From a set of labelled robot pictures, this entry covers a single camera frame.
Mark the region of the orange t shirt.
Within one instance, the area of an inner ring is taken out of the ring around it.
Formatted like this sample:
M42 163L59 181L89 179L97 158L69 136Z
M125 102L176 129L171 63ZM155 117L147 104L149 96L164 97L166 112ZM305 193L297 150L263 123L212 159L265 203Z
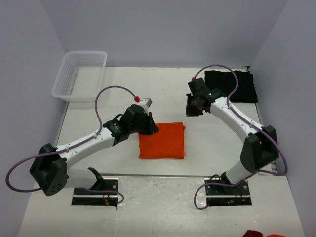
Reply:
M153 135L138 135L140 159L184 159L185 129L182 122L158 123Z

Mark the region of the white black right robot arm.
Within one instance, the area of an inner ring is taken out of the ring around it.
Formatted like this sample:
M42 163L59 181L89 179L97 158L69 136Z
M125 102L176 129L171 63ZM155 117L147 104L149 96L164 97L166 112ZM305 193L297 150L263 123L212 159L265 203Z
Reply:
M221 175L221 190L231 194L238 183L279 157L276 130L247 117L220 90L210 90L203 78L193 78L188 86L191 93L187 94L186 116L213 114L243 142L240 161Z

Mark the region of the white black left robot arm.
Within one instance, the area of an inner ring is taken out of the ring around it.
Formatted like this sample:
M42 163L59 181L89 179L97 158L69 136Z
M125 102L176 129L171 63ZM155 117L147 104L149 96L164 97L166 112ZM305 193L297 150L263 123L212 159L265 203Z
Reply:
M109 195L112 191L103 186L104 179L94 168L74 170L72 167L93 153L123 142L133 133L153 135L159 131L149 110L151 99L145 98L126 109L124 114L101 125L97 131L74 142L53 147L41 147L30 168L46 196L57 194L65 187L81 188L92 194Z

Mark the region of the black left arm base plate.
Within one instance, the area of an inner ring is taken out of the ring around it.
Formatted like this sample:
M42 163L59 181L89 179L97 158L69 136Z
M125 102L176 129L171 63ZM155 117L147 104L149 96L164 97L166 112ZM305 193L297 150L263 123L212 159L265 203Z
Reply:
M97 190L102 192L92 192L80 188L75 188L72 196L72 206L112 206L117 207L120 201L118 195L118 178L105 178L101 187Z

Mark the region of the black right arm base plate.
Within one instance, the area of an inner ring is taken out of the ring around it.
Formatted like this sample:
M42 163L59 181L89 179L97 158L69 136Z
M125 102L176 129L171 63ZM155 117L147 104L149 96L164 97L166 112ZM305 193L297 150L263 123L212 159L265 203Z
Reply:
M250 190L246 181L234 187L207 185L205 186L205 194L209 207L252 205Z

